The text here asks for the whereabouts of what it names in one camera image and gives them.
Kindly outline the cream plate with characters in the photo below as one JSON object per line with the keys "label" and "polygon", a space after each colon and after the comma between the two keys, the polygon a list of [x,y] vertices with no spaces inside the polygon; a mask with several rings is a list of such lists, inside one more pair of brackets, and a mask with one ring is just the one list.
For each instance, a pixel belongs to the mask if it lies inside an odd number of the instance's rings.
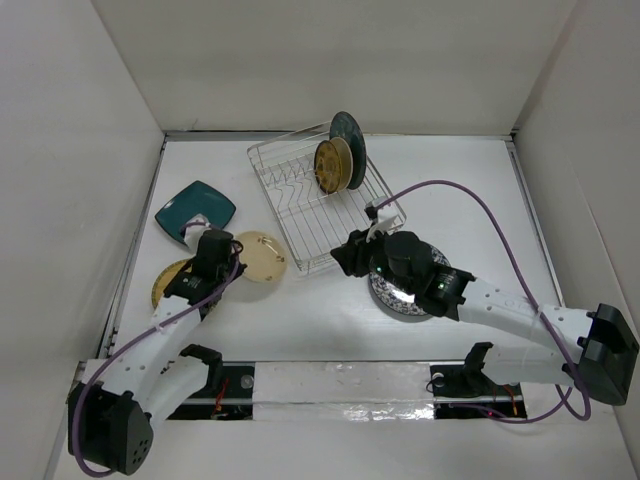
{"label": "cream plate with characters", "polygon": [[235,237],[242,245],[240,262],[245,265],[242,276],[256,283],[280,281],[287,269],[284,247],[273,236],[260,231],[246,231]]}

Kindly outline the brown gold patterned plate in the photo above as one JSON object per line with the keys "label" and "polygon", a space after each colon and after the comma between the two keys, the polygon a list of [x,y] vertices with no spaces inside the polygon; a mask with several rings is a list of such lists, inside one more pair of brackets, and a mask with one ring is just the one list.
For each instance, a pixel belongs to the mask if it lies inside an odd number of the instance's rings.
{"label": "brown gold patterned plate", "polygon": [[314,175],[324,193],[332,194],[339,190],[343,166],[338,149],[329,140],[322,141],[315,151]]}

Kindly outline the round teal plate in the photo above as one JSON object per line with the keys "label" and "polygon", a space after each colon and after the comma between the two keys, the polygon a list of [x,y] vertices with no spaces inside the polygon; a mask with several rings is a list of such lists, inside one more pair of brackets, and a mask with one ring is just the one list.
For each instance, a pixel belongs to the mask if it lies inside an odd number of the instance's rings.
{"label": "round teal plate", "polygon": [[366,175],[367,153],[362,130],[355,118],[346,111],[336,113],[331,121],[329,137],[340,137],[348,144],[353,158],[353,173],[349,190],[358,189]]}

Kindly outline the plain cream plate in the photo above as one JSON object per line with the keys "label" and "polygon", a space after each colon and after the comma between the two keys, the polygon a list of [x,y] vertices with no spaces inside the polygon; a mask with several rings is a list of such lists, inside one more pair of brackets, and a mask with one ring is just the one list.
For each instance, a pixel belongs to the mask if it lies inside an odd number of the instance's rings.
{"label": "plain cream plate", "polygon": [[330,141],[336,148],[340,160],[341,175],[338,190],[342,191],[348,187],[353,175],[353,155],[348,142],[343,138],[336,136],[331,138]]}

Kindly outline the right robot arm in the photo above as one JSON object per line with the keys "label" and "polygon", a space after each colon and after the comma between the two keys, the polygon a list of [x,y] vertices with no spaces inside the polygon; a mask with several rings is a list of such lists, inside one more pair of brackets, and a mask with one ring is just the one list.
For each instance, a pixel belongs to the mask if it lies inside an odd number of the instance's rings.
{"label": "right robot arm", "polygon": [[476,343],[467,354],[462,381],[474,393],[495,384],[531,382],[574,386],[600,403],[626,403],[639,353],[617,308],[593,310],[534,306],[467,271],[433,258],[433,248],[412,232],[354,231],[330,252],[347,276],[374,273],[413,296],[427,314],[506,332],[528,346]]}

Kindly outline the yellow plate under left arm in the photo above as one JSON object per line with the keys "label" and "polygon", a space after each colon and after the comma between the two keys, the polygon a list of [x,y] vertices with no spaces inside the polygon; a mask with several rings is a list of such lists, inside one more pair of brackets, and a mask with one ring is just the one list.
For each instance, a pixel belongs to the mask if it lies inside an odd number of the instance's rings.
{"label": "yellow plate under left arm", "polygon": [[219,286],[220,279],[192,273],[192,259],[175,262],[165,268],[152,287],[151,302],[157,308],[162,298],[178,296],[194,305],[209,297]]}

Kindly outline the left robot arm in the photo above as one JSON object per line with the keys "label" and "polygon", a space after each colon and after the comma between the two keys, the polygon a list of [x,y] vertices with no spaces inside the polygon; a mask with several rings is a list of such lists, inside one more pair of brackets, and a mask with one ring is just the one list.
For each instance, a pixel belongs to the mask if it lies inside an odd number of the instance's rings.
{"label": "left robot arm", "polygon": [[168,280],[146,329],[70,392],[68,451],[93,479],[134,474],[157,427],[184,400],[222,387],[221,354],[188,338],[243,273],[243,246],[202,221],[183,232],[193,255]]}

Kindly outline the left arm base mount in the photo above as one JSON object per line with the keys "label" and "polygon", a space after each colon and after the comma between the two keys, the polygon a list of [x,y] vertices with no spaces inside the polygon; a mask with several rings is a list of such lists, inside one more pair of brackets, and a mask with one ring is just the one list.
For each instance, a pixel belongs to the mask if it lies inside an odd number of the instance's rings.
{"label": "left arm base mount", "polygon": [[251,420],[253,416],[254,362],[228,362],[220,352],[196,344],[180,356],[198,359],[208,367],[202,389],[189,396],[169,420]]}

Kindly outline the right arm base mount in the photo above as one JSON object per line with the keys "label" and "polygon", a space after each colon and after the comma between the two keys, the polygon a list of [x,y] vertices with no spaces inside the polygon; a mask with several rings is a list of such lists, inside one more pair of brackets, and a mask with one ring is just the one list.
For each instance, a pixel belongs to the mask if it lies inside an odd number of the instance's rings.
{"label": "right arm base mount", "polygon": [[436,420],[526,419],[521,386],[499,385],[483,372],[484,360],[493,347],[476,343],[462,363],[432,363],[426,391],[433,395]]}

